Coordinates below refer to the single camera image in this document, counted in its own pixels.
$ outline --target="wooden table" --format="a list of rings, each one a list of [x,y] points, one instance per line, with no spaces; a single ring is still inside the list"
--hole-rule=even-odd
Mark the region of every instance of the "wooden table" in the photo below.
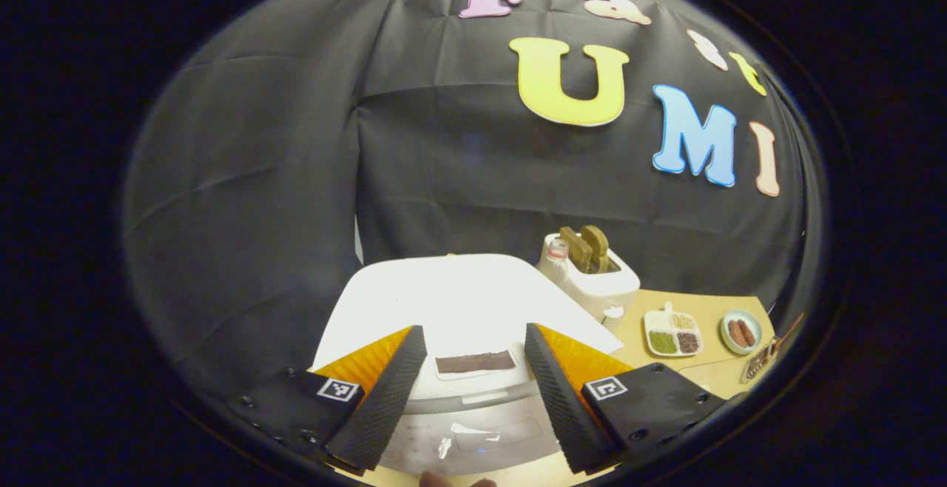
[[[671,302],[674,311],[684,312],[694,317],[704,339],[704,350],[699,355],[687,357],[659,357],[652,355],[644,335],[643,319],[645,312],[661,311],[665,302]],[[684,295],[680,292],[661,292],[639,290],[628,309],[622,322],[615,331],[615,336],[624,343],[622,349],[612,352],[616,357],[633,368],[661,362],[677,370],[681,375],[691,379],[708,392],[728,400],[739,392],[751,389],[755,381],[740,382],[740,371],[754,352],[750,355],[735,355],[724,345],[720,336],[720,321],[731,309],[743,309],[760,321],[764,334],[760,345],[769,344],[775,332],[772,322],[760,301],[755,296],[706,296]],[[454,487],[468,487],[488,477],[497,483],[498,487],[516,485],[545,485],[549,487],[569,487],[583,483],[592,477],[608,474],[612,469],[592,476],[586,474],[572,474],[565,462],[565,455],[561,452],[543,457],[541,460],[523,463],[520,466],[498,470],[487,474],[467,474],[467,476],[453,476],[449,480]],[[417,477],[386,467],[376,467],[368,471],[364,477],[337,470],[337,472],[355,478],[369,485],[391,485],[393,487],[417,487]]]
[[[645,312],[662,311],[665,302],[671,302],[674,311],[694,317],[704,338],[704,350],[699,355],[686,357],[661,357],[653,355],[645,338]],[[661,362],[687,376],[708,392],[728,400],[733,395],[750,389],[757,380],[740,383],[740,370],[753,355],[735,355],[724,345],[721,338],[720,321],[731,309],[743,309],[753,315],[762,326],[762,338],[757,343],[768,345],[775,332],[766,309],[755,296],[707,296],[684,295],[680,292],[639,290],[626,312],[615,336],[625,344],[624,348],[612,352],[612,356],[633,368]]]

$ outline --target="white plate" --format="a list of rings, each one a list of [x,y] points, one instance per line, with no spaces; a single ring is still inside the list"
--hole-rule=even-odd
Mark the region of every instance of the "white plate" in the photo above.
[[[680,316],[684,316],[685,318],[689,318],[690,321],[693,322],[694,327],[693,328],[676,328],[676,326],[674,326],[672,315],[680,315]],[[697,319],[695,319],[693,315],[680,314],[680,312],[672,311],[672,308],[670,308],[670,302],[667,302],[664,305],[663,312],[657,312],[657,311],[646,312],[644,323],[645,323],[645,338],[648,341],[648,349],[654,355],[659,355],[661,357],[684,357],[684,356],[689,356],[689,355],[699,355],[699,353],[704,351],[704,338],[701,337],[701,330],[699,326],[697,326]],[[654,349],[654,346],[652,345],[652,343],[650,342],[651,332],[670,333],[670,336],[672,336],[673,341],[674,341],[675,352],[674,353],[657,352],[656,349]],[[689,352],[689,353],[681,352],[681,345],[677,339],[678,332],[689,332],[697,336],[697,349],[695,352]]]
[[[753,333],[753,338],[755,342],[753,346],[748,346],[747,348],[741,348],[740,345],[733,341],[733,338],[730,337],[730,326],[731,320],[742,320],[747,323],[747,328],[750,329],[750,332]],[[745,312],[743,309],[732,309],[724,315],[724,318],[720,321],[720,333],[723,335],[724,344],[727,345],[728,349],[731,349],[733,353],[738,353],[738,355],[748,355],[748,353],[755,351],[755,349],[760,346],[760,339],[764,335],[764,329],[760,326],[760,321],[754,318],[753,315],[749,312]]]

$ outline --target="screw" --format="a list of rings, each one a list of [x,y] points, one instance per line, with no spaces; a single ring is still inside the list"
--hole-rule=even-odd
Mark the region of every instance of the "screw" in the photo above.
[[[306,443],[315,444],[319,440],[315,437],[315,433],[312,433],[310,430],[299,430],[299,439],[305,440]]]

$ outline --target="small round plate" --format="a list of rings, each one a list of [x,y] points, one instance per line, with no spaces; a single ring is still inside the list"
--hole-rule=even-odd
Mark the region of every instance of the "small round plate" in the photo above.
[[[743,348],[743,346],[738,345],[733,338],[730,337],[728,326],[730,326],[731,320],[741,320],[747,323],[747,328],[753,333],[753,338],[755,339],[753,346]],[[724,318],[720,321],[720,335],[724,338],[724,344],[727,345],[727,348],[731,349],[733,353],[737,353],[737,355],[748,355],[748,353],[755,351],[757,346],[760,346],[760,339],[763,334],[764,329],[760,326],[760,321],[757,321],[753,315],[749,314],[749,312],[745,312],[743,309],[733,309],[733,311],[724,315]]]

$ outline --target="hand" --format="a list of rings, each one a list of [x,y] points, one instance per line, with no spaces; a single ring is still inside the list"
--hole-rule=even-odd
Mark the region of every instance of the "hand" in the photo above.
[[[446,477],[437,476],[437,474],[425,470],[420,475],[420,481],[417,481],[417,487],[451,487],[451,483],[447,481]],[[493,480],[487,480],[485,477],[471,485],[471,487],[496,487],[496,483]]]

